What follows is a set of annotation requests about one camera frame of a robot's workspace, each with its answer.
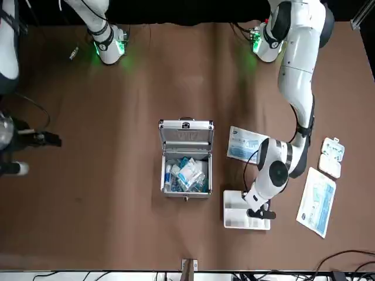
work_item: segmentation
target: green led light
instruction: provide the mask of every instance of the green led light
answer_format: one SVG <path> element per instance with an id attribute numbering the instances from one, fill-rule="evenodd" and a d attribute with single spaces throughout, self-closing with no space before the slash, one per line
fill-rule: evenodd
<path id="1" fill-rule="evenodd" d="M 95 46 L 95 49 L 96 49 L 96 54 L 99 56 L 99 49 L 98 49 L 98 47 L 96 46 L 95 42 L 94 42 L 94 46 Z"/>
<path id="2" fill-rule="evenodd" d="M 116 42 L 118 52 L 120 53 L 120 55 L 123 55 L 125 53 L 125 45 L 123 44 L 123 42 L 119 42 L 117 40 L 115 42 Z"/>
<path id="3" fill-rule="evenodd" d="M 253 52 L 255 54 L 258 53 L 261 42 L 262 42 L 262 38 L 260 38 L 260 35 L 255 36 L 254 43 L 253 43 Z"/>
<path id="4" fill-rule="evenodd" d="M 91 53 L 91 65 L 92 66 L 100 66 L 101 65 L 101 60 L 98 55 L 96 55 L 96 52 Z"/>

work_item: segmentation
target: case handle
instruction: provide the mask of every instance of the case handle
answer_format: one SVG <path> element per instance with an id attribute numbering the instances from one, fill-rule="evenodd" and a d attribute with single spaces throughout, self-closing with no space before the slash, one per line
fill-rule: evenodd
<path id="1" fill-rule="evenodd" d="M 181 117 L 179 119 L 179 121 L 182 121 L 182 120 L 191 120 L 191 121 L 195 121 L 195 119 L 191 118 L 191 117 Z"/>

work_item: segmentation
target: table surface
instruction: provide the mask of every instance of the table surface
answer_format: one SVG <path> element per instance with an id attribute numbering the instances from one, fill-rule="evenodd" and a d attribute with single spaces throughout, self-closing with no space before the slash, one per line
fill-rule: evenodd
<path id="1" fill-rule="evenodd" d="M 371 175 L 375 84 L 359 32 L 337 23 L 313 77 L 315 127 L 308 167 L 325 137 L 345 145 L 325 239 L 296 222 L 307 170 L 272 201 L 270 231 L 225 229 L 223 191 L 243 188 L 244 162 L 226 157 L 231 125 L 287 141 L 295 120 L 279 94 L 281 58 L 263 63 L 228 24 L 133 26 L 128 55 L 104 66 L 84 27 L 31 29 L 21 48 L 19 92 L 50 112 L 63 147 L 28 149 L 26 177 L 0 179 L 0 267 L 16 269 L 312 270 L 346 249 L 375 250 Z M 76 40 L 81 50 L 73 61 Z M 15 115 L 44 116 L 16 97 Z M 165 198 L 159 119 L 214 120 L 213 194 Z M 256 176 L 251 166 L 247 180 Z M 323 269 L 369 260 L 347 254 Z"/>

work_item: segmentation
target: small white object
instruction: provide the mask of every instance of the small white object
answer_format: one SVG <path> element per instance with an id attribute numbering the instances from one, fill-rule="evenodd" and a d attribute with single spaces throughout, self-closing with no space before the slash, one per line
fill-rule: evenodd
<path id="1" fill-rule="evenodd" d="M 321 154 L 319 158 L 319 170 L 336 179 L 341 176 L 341 164 L 335 159 L 330 159 L 325 154 Z"/>
<path id="2" fill-rule="evenodd" d="M 325 138 L 322 145 L 322 154 L 319 158 L 319 170 L 338 179 L 341 176 L 341 164 L 345 147 L 338 138 Z"/>
<path id="3" fill-rule="evenodd" d="M 247 162 L 250 156 L 259 149 L 262 141 L 267 138 L 268 136 L 231 126 L 227 157 Z M 249 163 L 256 164 L 257 155 L 258 153 L 255 153 Z"/>
<path id="4" fill-rule="evenodd" d="M 224 227 L 237 229 L 270 230 L 271 220 L 251 218 L 247 215 L 250 206 L 242 198 L 242 191 L 224 191 Z"/>
<path id="5" fill-rule="evenodd" d="M 324 238 L 335 191 L 333 180 L 310 167 L 296 220 Z"/>
<path id="6" fill-rule="evenodd" d="M 186 165 L 181 168 L 180 172 L 177 174 L 183 191 L 188 190 L 202 175 L 202 171 L 198 169 L 193 158 L 186 163 Z"/>
<path id="7" fill-rule="evenodd" d="M 181 271 L 183 271 L 185 264 L 188 262 L 188 259 L 182 259 L 181 260 Z M 198 271 L 198 260 L 194 259 L 193 260 L 193 269 L 194 271 Z"/>
<path id="8" fill-rule="evenodd" d="M 76 57 L 76 55 L 77 55 L 77 53 L 78 53 L 78 50 L 79 50 L 79 48 L 78 48 L 78 46 L 76 46 L 76 47 L 74 48 L 74 50 L 72 51 L 72 53 L 70 54 L 70 56 L 69 56 L 69 59 L 70 59 L 70 60 L 73 60 L 73 59 Z"/>
<path id="9" fill-rule="evenodd" d="M 196 167 L 207 177 L 209 174 L 209 163 L 207 161 L 195 160 Z"/>
<path id="10" fill-rule="evenodd" d="M 29 165 L 26 162 L 16 162 L 19 164 L 19 172 L 17 176 L 24 176 L 29 173 Z"/>

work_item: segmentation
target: medical supply box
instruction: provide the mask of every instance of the medical supply box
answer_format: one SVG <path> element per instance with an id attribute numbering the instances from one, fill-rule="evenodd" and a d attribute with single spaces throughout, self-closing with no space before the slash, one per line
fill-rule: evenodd
<path id="1" fill-rule="evenodd" d="M 192 118 L 160 120 L 159 133 L 162 142 L 161 192 L 167 197 L 209 198 L 212 193 L 212 144 L 213 121 L 195 121 Z M 208 192 L 176 192 L 165 189 L 166 162 L 184 157 L 207 162 Z"/>

